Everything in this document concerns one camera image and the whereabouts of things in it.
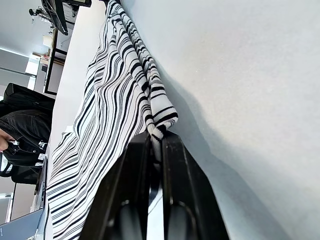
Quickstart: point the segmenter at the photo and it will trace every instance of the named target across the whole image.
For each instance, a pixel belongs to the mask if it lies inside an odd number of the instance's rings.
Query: black and white striped cloth
[[[101,180],[135,135],[147,129],[160,160],[163,134],[177,120],[135,25],[109,1],[73,132],[52,155],[46,193],[53,239],[79,238]]]

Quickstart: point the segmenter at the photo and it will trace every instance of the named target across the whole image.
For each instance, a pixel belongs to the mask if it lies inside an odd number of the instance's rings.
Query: white desk
[[[52,172],[50,155],[58,146],[66,127],[73,125],[82,102],[87,68],[99,46],[99,32],[105,21],[105,11],[104,2],[98,0],[92,0],[90,8],[80,7],[79,9],[53,109],[48,180]],[[50,215],[45,239],[52,239]]]

